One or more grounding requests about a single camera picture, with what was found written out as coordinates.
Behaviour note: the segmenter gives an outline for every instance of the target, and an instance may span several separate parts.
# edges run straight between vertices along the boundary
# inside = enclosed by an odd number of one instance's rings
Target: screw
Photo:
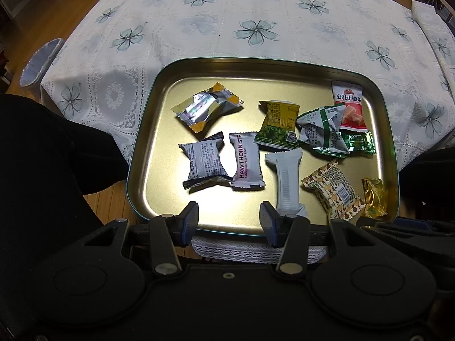
[[[280,271],[286,274],[294,275],[303,271],[303,268],[300,264],[297,263],[284,263],[280,265]]]
[[[155,272],[162,275],[169,275],[177,272],[177,266],[172,263],[161,263],[155,267]]]
[[[226,279],[226,280],[231,280],[235,277],[235,274],[234,273],[230,273],[230,272],[227,272],[227,273],[223,273],[223,278]]]

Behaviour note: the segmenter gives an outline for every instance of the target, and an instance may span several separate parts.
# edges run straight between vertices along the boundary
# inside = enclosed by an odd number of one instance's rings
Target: metal bolt
[[[280,271],[286,274],[294,275],[303,271],[303,268],[297,263],[284,263],[280,265]]]
[[[155,272],[162,275],[169,275],[177,272],[177,266],[172,263],[161,263],[155,267]]]

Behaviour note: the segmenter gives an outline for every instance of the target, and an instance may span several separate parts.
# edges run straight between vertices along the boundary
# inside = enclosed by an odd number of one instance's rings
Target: tray rim
[[[182,59],[178,59],[178,60],[175,60],[175,61],[172,61],[170,62],[169,64],[167,64],[166,66],[162,67],[160,69],[160,71],[157,73],[157,75],[155,76],[155,78],[153,79],[153,83],[150,87],[150,90],[149,90],[149,94],[148,94],[148,97],[147,97],[147,100],[146,100],[146,103],[144,105],[144,111],[143,111],[143,114],[148,106],[148,103],[149,103],[149,100],[150,100],[150,95],[151,95],[151,92],[153,90],[153,86],[155,85],[156,83],[156,80],[157,78],[159,78],[160,74],[165,70],[167,69],[169,66],[171,65],[176,65],[176,63],[180,63],[180,62],[185,62],[185,61],[193,61],[193,60],[203,60],[203,61],[206,61],[206,62],[214,62],[214,61],[220,61],[220,62],[244,62],[245,60],[247,61],[258,61],[258,62],[262,62],[263,64],[266,64],[266,65],[271,65],[272,63],[289,63],[290,65],[309,65],[309,66],[313,66],[313,67],[320,67],[320,68],[325,68],[325,69],[333,69],[333,70],[336,70],[336,71],[342,71],[342,72],[346,72],[346,73],[351,73],[351,74],[355,74],[357,76],[360,76],[363,78],[363,80],[367,81],[370,83],[370,85],[374,86],[377,91],[382,95],[382,101],[384,103],[384,110],[387,114],[387,120],[388,120],[388,129],[390,130],[390,133],[392,134],[392,137],[393,137],[393,132],[392,132],[392,127],[390,125],[390,116],[388,115],[388,109],[387,109],[387,104],[385,103],[385,99],[384,99],[384,95],[381,91],[381,89],[376,85],[376,83],[374,83],[370,78],[368,78],[367,76],[365,76],[364,74],[362,73],[359,73],[359,72],[355,72],[355,71],[351,71],[351,70],[346,70],[346,69],[341,69],[341,68],[336,68],[336,67],[329,67],[329,66],[326,66],[326,65],[320,65],[320,64],[313,64],[313,63],[306,63],[306,62],[302,62],[302,61],[294,61],[294,60],[283,60],[283,59],[267,59],[267,58],[252,58],[252,57],[238,57],[238,56],[233,56],[233,57],[230,57],[230,56],[201,56],[201,57],[193,57],[193,58],[182,58]],[[142,127],[142,122],[140,123],[139,125],[139,128],[137,130],[137,135],[136,135],[136,141],[137,141],[137,138],[139,136],[139,133],[140,133],[140,129]],[[133,155],[131,157],[131,163],[129,165],[129,168],[128,168],[128,176],[127,176],[127,182],[126,182],[126,196],[127,196],[127,199],[128,199],[128,203],[130,204],[130,206],[133,208],[134,212],[140,217],[142,218],[143,220],[145,221],[149,221],[150,218],[144,216],[143,214],[141,214],[138,209],[136,208],[136,206],[131,202],[131,198],[130,198],[130,192],[129,192],[129,183],[130,183],[130,172],[131,172],[131,165],[133,164],[133,159],[134,159],[134,156],[135,156],[135,153],[136,153],[136,148],[137,148],[137,142],[135,141],[135,144],[134,144],[134,148],[133,148]],[[397,159],[396,159],[396,149],[395,149],[395,142],[392,142],[392,153],[393,155],[395,156],[395,166],[396,166],[396,180],[397,180],[397,188],[398,188],[398,198],[397,198],[397,203],[398,203],[398,208],[397,208],[397,212],[395,214],[395,216],[393,217],[393,219],[398,215],[399,213],[399,209],[400,209],[400,203],[401,203],[401,196],[400,196],[400,179],[399,179],[399,170],[398,170],[398,163],[397,163]],[[230,236],[247,236],[247,237],[265,237],[265,235],[263,234],[247,234],[247,233],[239,233],[239,232],[226,232],[226,231],[218,231],[218,230],[208,230],[208,229],[204,229],[204,228],[197,228],[196,231],[198,230],[201,230],[201,231],[204,231],[204,232],[210,232],[210,233],[213,233],[213,234],[220,234],[220,235],[230,235]]]

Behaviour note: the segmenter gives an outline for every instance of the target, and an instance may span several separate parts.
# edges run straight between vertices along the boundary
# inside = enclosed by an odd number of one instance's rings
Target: plastic container
[[[19,85],[32,93],[35,99],[40,99],[41,97],[41,80],[62,48],[63,42],[62,38],[56,38],[45,43],[32,55],[20,75]]]

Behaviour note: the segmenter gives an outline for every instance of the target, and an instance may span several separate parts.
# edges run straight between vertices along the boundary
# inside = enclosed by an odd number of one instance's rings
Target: lace trim
[[[206,258],[262,264],[278,263],[283,251],[282,248],[274,249],[266,244],[215,240],[197,236],[193,237],[191,245],[198,255]],[[308,263],[316,263],[326,254],[327,246],[310,246]]]

